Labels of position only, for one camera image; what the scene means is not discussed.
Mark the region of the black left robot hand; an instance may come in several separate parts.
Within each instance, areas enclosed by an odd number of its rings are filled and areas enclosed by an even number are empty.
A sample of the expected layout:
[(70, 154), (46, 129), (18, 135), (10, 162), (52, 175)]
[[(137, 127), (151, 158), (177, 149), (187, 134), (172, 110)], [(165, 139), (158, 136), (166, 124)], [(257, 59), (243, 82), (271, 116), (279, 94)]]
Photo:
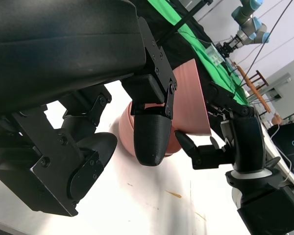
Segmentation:
[(96, 131), (121, 81), (134, 150), (159, 165), (176, 78), (128, 0), (0, 0), (0, 180), (33, 211), (76, 216), (117, 138)]

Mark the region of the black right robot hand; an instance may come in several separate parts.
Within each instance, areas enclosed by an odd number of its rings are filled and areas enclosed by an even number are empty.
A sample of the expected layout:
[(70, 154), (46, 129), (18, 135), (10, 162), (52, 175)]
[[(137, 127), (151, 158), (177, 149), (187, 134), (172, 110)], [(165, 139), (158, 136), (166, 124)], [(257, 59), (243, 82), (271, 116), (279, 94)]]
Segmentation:
[(192, 159), (193, 169), (212, 169), (232, 164), (239, 173), (255, 173), (265, 167), (265, 144), (259, 116), (254, 108), (239, 104), (234, 94), (210, 82), (203, 90), (207, 112), (222, 117), (220, 122), (225, 146), (196, 146), (186, 133), (175, 136), (184, 152)]

